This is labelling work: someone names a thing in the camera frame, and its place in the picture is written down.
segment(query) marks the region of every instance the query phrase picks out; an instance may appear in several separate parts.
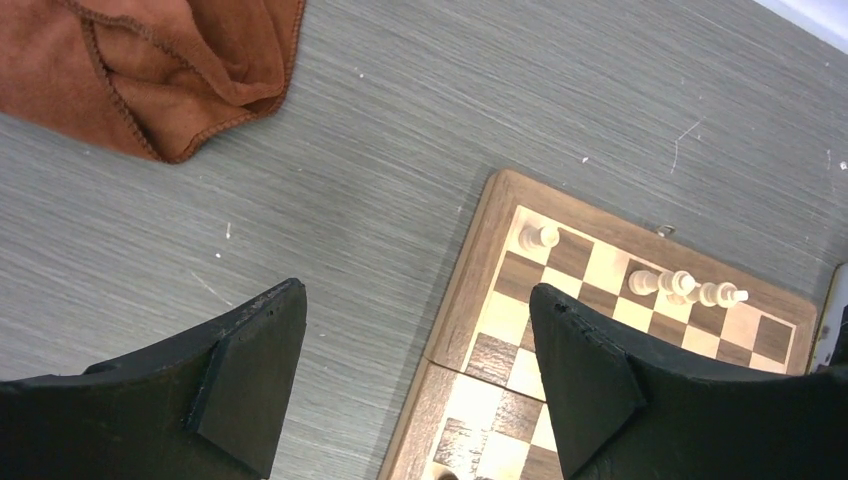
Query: light wooden square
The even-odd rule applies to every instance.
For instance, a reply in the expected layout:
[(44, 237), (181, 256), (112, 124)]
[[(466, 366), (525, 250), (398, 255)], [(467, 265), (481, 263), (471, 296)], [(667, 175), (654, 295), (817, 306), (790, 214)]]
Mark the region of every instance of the light wooden square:
[(527, 303), (498, 292), (492, 292), (486, 312), (478, 324), (480, 332), (512, 345), (521, 343), (530, 308)]
[(742, 348), (752, 350), (757, 339), (757, 329), (760, 328), (762, 313), (754, 307), (738, 303), (728, 309), (724, 317), (724, 327), (721, 338)]
[(477, 478), (521, 480), (524, 461), (530, 444), (512, 437), (491, 432), (477, 466)]
[(541, 283), (549, 283), (568, 295), (577, 298), (577, 296), (580, 295), (580, 286), (583, 285), (583, 280), (574, 278), (571, 275), (559, 272), (553, 268), (546, 268), (545, 271), (542, 272)]
[(751, 353), (751, 363), (749, 363), (748, 366), (764, 372), (786, 373), (785, 365), (775, 362), (774, 360), (766, 358), (758, 353)]
[(640, 332), (647, 333), (648, 327), (651, 326), (651, 316), (653, 316), (653, 314), (654, 311), (650, 308), (643, 307), (638, 303), (619, 297), (615, 303), (615, 310), (612, 313), (612, 318), (629, 327), (633, 327)]
[(630, 256), (603, 242), (595, 243), (583, 281), (601, 290), (618, 295), (625, 283)]
[(545, 401), (542, 374), (539, 372), (539, 362), (533, 352), (518, 349), (506, 388)]
[(556, 452), (554, 430), (551, 428), (551, 411), (548, 410), (547, 403), (542, 405), (542, 411), (539, 413), (539, 421), (536, 422), (536, 430), (533, 432), (533, 440), (530, 443), (537, 447)]
[(503, 389), (465, 375), (457, 375), (445, 416), (461, 420), (471, 428), (491, 428)]
[(718, 353), (719, 340), (719, 337), (701, 329), (686, 327), (686, 333), (683, 334), (683, 344), (681, 347), (705, 357), (715, 358), (716, 353)]
[(692, 314), (692, 304), (675, 305), (668, 301), (668, 295), (658, 292), (657, 301), (654, 302), (654, 310), (678, 322), (689, 323), (689, 315)]

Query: dark wooden square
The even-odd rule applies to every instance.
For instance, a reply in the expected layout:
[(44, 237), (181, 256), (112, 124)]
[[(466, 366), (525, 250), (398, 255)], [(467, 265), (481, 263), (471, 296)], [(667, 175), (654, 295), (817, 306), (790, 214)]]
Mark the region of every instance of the dark wooden square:
[(448, 418), (433, 461), (457, 471), (474, 474), (486, 446), (488, 432), (469, 428), (461, 420)]
[(615, 311), (615, 304), (618, 301), (618, 296), (607, 291), (601, 290), (594, 285), (584, 283), (580, 286), (580, 295), (577, 300), (585, 303), (587, 306), (612, 318), (612, 313)]
[(716, 360), (747, 367), (751, 363), (751, 351), (727, 340), (719, 340)]
[(533, 323), (527, 319), (527, 327), (524, 328), (524, 336), (521, 337), (521, 348), (536, 353), (536, 337), (533, 336)]
[(559, 457), (552, 452), (536, 445), (530, 445), (524, 469), (520, 480), (563, 480)]
[(760, 317), (760, 328), (754, 340), (754, 352), (775, 362), (786, 362), (792, 328), (766, 316)]
[(504, 390), (492, 430), (530, 443), (541, 412), (539, 400)]
[(689, 315), (689, 325), (719, 337), (724, 328), (724, 317), (726, 315), (726, 308), (721, 308), (718, 305), (706, 307), (700, 302), (694, 303), (692, 304), (692, 314)]
[(530, 291), (542, 280), (544, 271), (544, 265), (516, 253), (506, 252), (495, 282), (495, 291), (527, 302), (530, 300)]
[(594, 242), (560, 229), (559, 243), (551, 249), (548, 266), (574, 278), (583, 278), (594, 245)]
[(505, 387), (517, 353), (517, 345), (479, 333), (465, 373)]
[(686, 333), (686, 324), (654, 312), (651, 316), (651, 324), (648, 326), (648, 335), (653, 335), (661, 340), (679, 347), (683, 345), (683, 335)]

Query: chessboard square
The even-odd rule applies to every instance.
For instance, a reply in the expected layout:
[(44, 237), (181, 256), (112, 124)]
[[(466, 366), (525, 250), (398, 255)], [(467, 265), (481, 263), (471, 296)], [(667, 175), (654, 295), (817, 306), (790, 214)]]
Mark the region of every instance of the chessboard square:
[(716, 352), (716, 360), (721, 360), (725, 363), (732, 363), (742, 367), (747, 367), (751, 363), (751, 350), (742, 348), (739, 345), (734, 345), (727, 340), (719, 340), (718, 351)]
[(533, 333), (533, 322), (527, 317), (527, 325), (524, 327), (524, 335), (521, 336), (521, 348), (536, 353), (536, 337)]
[(539, 362), (536, 360), (536, 355), (533, 352), (521, 348), (518, 349), (506, 388), (540, 401), (545, 401), (542, 374), (539, 372)]
[(643, 307), (654, 308), (654, 305), (656, 305), (657, 303), (657, 292), (651, 293), (649, 295), (636, 295), (630, 290), (630, 287), (627, 285), (627, 279), (630, 278), (630, 274), (639, 270), (647, 270), (657, 275), (662, 273), (661, 271), (655, 268), (649, 267), (644, 263), (639, 262), (634, 258), (631, 258), (627, 263), (627, 269), (624, 272), (624, 278), (621, 279), (621, 291), (618, 293), (618, 295), (621, 298), (626, 298), (631, 302), (638, 303)]
[(577, 296), (577, 300), (598, 313), (612, 318), (618, 297), (594, 285), (584, 283), (583, 288), (580, 289), (580, 295)]
[(594, 244), (591, 240), (561, 228), (559, 243), (551, 249), (547, 265), (574, 278), (583, 278)]
[(488, 430), (501, 403), (503, 389), (490, 383), (457, 375), (445, 407), (445, 416), (456, 418), (468, 426)]
[(524, 337), (528, 318), (530, 309), (526, 303), (492, 292), (486, 311), (479, 321), (480, 333), (518, 345)]
[(433, 461), (459, 475), (474, 475), (480, 464), (489, 433), (461, 420), (448, 418)]
[(535, 398), (504, 390), (492, 430), (530, 443), (543, 403)]
[(786, 363), (791, 338), (792, 327), (766, 316), (760, 317), (760, 328), (757, 329), (757, 338), (754, 340), (754, 353), (782, 365)]
[(530, 440), (530, 443), (556, 452), (554, 430), (551, 428), (551, 411), (548, 410), (547, 403), (542, 405), (542, 411), (539, 412), (539, 422), (536, 423), (536, 430), (533, 432), (533, 439)]
[(690, 325), (686, 327), (686, 333), (683, 334), (683, 343), (680, 346), (690, 352), (715, 358), (719, 340), (720, 338), (716, 335)]
[(530, 300), (530, 291), (542, 280), (545, 266), (513, 252), (506, 252), (495, 291), (522, 302)]
[(760, 329), (761, 316), (762, 312), (747, 303), (734, 305), (724, 317), (721, 338), (742, 348), (753, 350), (757, 330)]
[(556, 452), (530, 445), (521, 480), (563, 480), (562, 467)]
[(518, 345), (478, 333), (465, 373), (472, 377), (506, 386)]
[(580, 286), (583, 285), (583, 280), (554, 270), (551, 267), (547, 267), (542, 273), (542, 280), (540, 283), (550, 284), (557, 290), (577, 298), (577, 296), (580, 295)]
[(490, 433), (477, 466), (477, 478), (520, 480), (529, 450), (529, 443), (497, 432)]
[(624, 274), (630, 256), (612, 245), (597, 242), (589, 257), (583, 281), (601, 290), (618, 295), (624, 284)]
[(653, 312), (651, 316), (651, 326), (648, 328), (648, 335), (665, 340), (666, 342), (679, 347), (683, 344), (683, 336), (686, 333), (686, 324), (667, 317), (661, 313)]
[(751, 354), (751, 362), (748, 366), (764, 372), (786, 373), (786, 365), (775, 362), (774, 360), (764, 357), (758, 353)]
[(683, 305), (675, 305), (668, 301), (668, 295), (658, 294), (657, 301), (654, 302), (654, 310), (679, 322), (689, 323), (691, 322), (691, 315), (693, 314), (693, 305), (697, 304), (687, 303)]
[(728, 313), (726, 308), (706, 307), (700, 302), (692, 304), (691, 307), (692, 314), (689, 315), (689, 325), (716, 336), (721, 335), (724, 329), (724, 319)]
[(613, 311), (612, 318), (645, 333), (651, 325), (651, 316), (653, 313), (650, 308), (633, 303), (626, 298), (619, 298), (615, 304), (615, 311)]

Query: chessboard frame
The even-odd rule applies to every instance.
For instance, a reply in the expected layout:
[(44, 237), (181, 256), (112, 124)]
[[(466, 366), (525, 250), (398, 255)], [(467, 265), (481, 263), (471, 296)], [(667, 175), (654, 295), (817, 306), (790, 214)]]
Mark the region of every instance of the chessboard frame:
[(652, 258), (662, 251), (662, 265), (670, 270), (687, 270), (695, 278), (719, 276), (721, 281), (745, 285), (757, 292), (746, 303), (795, 326), (787, 373), (807, 373), (817, 319), (811, 302), (515, 170), (503, 169), (489, 178), (483, 190), (378, 480), (417, 480), (424, 473), (432, 435), (445, 412), (447, 392), (456, 376), (465, 375), (463, 364), (472, 348), (475, 325), (497, 280), (519, 206), (608, 244), (626, 242), (628, 251), (638, 257)]

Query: white pawn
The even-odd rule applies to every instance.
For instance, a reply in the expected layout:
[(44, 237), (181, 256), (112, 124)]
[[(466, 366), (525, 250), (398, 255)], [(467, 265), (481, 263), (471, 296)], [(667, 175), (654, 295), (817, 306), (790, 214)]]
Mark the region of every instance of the white pawn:
[(553, 248), (559, 243), (559, 229), (552, 226), (527, 227), (518, 236), (518, 244), (525, 250)]
[(748, 300), (748, 291), (739, 290), (730, 282), (718, 284), (716, 287), (716, 303), (722, 308), (731, 308), (739, 302)]
[(688, 295), (697, 283), (685, 270), (663, 272), (659, 275), (648, 270), (637, 270), (627, 280), (630, 291), (636, 295), (650, 295), (660, 291), (665, 295)]

